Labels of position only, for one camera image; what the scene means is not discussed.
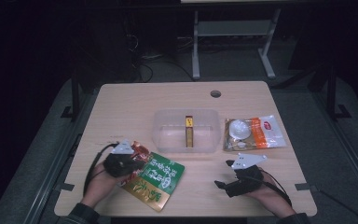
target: sleeve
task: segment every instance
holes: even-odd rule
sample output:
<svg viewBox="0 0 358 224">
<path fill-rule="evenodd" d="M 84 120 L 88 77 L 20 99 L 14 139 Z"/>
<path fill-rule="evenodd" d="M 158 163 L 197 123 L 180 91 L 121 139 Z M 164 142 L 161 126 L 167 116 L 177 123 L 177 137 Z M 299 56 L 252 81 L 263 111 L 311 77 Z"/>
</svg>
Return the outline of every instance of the sleeve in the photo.
<svg viewBox="0 0 358 224">
<path fill-rule="evenodd" d="M 277 224 L 310 224 L 310 220 L 308 219 L 307 214 L 299 213 L 281 218 Z"/>
<path fill-rule="evenodd" d="M 78 203 L 62 224 L 96 223 L 100 215 L 83 203 Z"/>
</svg>

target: hand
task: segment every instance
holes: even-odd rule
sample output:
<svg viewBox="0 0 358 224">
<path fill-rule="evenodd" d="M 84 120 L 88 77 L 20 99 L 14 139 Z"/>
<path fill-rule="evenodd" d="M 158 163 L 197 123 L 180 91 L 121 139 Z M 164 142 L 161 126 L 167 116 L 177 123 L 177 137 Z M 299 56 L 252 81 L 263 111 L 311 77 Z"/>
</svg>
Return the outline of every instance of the hand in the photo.
<svg viewBox="0 0 358 224">
<path fill-rule="evenodd" d="M 264 181 L 269 182 L 276 186 L 271 176 L 264 172 L 261 172 L 264 176 Z M 245 194 L 248 197 L 258 200 L 263 206 L 273 213 L 278 218 L 289 217 L 296 213 L 295 210 L 287 203 L 287 201 L 281 197 L 275 190 L 270 189 L 266 185 L 261 185 L 257 190 Z"/>
<path fill-rule="evenodd" d="M 89 182 L 89 187 L 81 203 L 94 208 L 98 202 L 105 198 L 115 187 L 115 185 L 125 180 L 128 175 L 112 177 L 103 167 L 102 163 L 95 166 L 92 172 L 93 178 Z"/>
</svg>

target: person's arm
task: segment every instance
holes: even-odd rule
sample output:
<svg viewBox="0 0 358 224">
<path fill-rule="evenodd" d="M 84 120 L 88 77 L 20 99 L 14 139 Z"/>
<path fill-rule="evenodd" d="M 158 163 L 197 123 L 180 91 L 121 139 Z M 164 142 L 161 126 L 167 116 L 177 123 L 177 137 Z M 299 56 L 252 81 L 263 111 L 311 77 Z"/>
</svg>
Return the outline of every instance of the person's arm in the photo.
<svg viewBox="0 0 358 224">
<path fill-rule="evenodd" d="M 96 223 L 100 215 L 94 211 L 95 206 L 112 191 L 117 183 L 123 181 L 127 177 L 127 175 L 112 177 L 104 170 L 102 163 L 96 165 L 92 172 L 92 178 L 89 182 L 86 194 L 62 223 Z"/>
<path fill-rule="evenodd" d="M 276 186 L 271 176 L 262 172 L 264 181 Z M 287 201 L 281 197 L 275 190 L 270 189 L 264 184 L 257 190 L 245 194 L 248 197 L 255 198 L 272 214 L 280 220 L 277 224 L 309 224 L 310 221 L 305 213 L 297 214 Z"/>
</svg>

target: snack package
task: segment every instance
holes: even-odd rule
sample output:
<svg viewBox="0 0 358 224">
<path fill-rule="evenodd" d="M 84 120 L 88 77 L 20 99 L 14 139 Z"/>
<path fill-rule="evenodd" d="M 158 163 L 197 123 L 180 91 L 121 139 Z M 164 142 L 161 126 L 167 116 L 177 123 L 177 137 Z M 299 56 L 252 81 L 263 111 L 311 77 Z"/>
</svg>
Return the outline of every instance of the snack package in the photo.
<svg viewBox="0 0 358 224">
<path fill-rule="evenodd" d="M 121 187 L 160 212 L 171 197 L 185 166 L 171 161 L 135 142 L 132 145 L 135 160 L 145 161 L 142 170 L 134 172 L 121 183 Z"/>
<path fill-rule="evenodd" d="M 225 151 L 286 146 L 273 115 L 252 119 L 226 119 L 224 136 Z"/>
</svg>

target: plastic storage box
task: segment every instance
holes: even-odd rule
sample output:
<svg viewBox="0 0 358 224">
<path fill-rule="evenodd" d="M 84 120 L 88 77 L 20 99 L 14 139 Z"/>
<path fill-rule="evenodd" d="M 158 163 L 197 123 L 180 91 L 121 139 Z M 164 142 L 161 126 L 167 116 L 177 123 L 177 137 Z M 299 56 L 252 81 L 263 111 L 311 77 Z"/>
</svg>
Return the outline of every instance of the plastic storage box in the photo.
<svg viewBox="0 0 358 224">
<path fill-rule="evenodd" d="M 193 147 L 186 147 L 186 116 L 193 117 Z M 154 117 L 153 142 L 160 152 L 215 152 L 221 135 L 212 109 L 163 109 Z"/>
</svg>

